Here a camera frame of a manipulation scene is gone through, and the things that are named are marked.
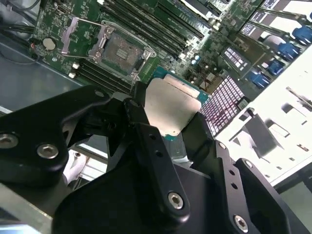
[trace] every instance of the screw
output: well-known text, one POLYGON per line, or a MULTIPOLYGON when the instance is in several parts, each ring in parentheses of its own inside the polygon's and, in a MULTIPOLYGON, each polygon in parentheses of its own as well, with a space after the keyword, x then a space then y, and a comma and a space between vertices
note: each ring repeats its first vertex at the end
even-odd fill
POLYGON ((104 97, 104 94, 102 92, 100 92, 100 91, 97 91, 97 90, 96 90, 96 95, 98 95, 101 98, 104 97))
POLYGON ((0 149, 10 149, 17 146, 19 139, 13 134, 0 135, 0 149))
POLYGON ((94 55, 94 57, 96 57, 96 58, 100 58, 100 57, 101 57, 101 55, 102 55, 102 54, 101 54, 100 52, 96 52, 96 53, 95 53, 95 55, 94 55))
POLYGON ((43 144, 37 148, 37 154, 46 159, 53 159, 59 154, 56 146, 51 144, 43 144))
POLYGON ((170 204, 177 210, 181 210, 183 207, 183 199, 181 196, 175 192, 168 194, 168 200, 170 204))
POLYGON ((107 28, 107 29, 106 29, 106 32, 107 32, 108 34, 111 34, 111 33, 113 32, 113 29, 112 29, 112 28, 107 28))
POLYGON ((219 146, 220 146, 222 149, 226 150, 226 147, 225 147, 225 145, 224 145, 223 143, 219 142, 219 146))
POLYGON ((246 223, 246 221, 239 215, 235 215, 234 216, 234 221, 236 226, 243 231, 244 233, 248 232, 248 225, 246 223))
POLYGON ((252 165, 252 163, 251 162, 249 162, 248 160, 245 160, 245 163, 250 167, 250 168, 252 168, 253 167, 253 165, 252 165))
POLYGON ((150 52, 148 52, 148 51, 144 51, 143 52, 143 59, 147 59, 147 57, 150 55, 151 53, 150 52))

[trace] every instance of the black cable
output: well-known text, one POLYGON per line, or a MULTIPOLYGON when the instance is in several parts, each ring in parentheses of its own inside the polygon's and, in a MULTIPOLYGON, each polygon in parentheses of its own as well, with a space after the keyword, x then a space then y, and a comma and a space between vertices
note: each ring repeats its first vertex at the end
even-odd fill
POLYGON ((33 26, 27 26, 27 25, 3 24, 3 25, 0 25, 0 29, 3 29, 3 30, 22 29, 22 30, 33 31, 35 28, 33 26))
POLYGON ((26 8, 19 8, 12 3, 10 3, 10 4, 12 5, 12 8, 16 8, 18 11, 29 11, 29 10, 33 9, 39 2, 40 2, 40 0, 36 0, 34 2, 34 4, 32 4, 31 6, 26 7, 26 8))
POLYGON ((8 32, 8 31, 4 31, 0 29, 0 33, 2 35, 4 35, 5 37, 11 39, 12 41, 15 41, 16 43, 18 43, 19 45, 24 46, 25 48, 29 48, 30 43, 26 40, 23 40, 22 38, 19 38, 18 36, 8 32))
POLYGON ((4 29, 4 30, 11 31, 11 32, 28 33, 28 34, 32 34, 34 32, 31 30, 25 30, 25 29, 19 29, 19 28, 10 28, 10 29, 4 29))

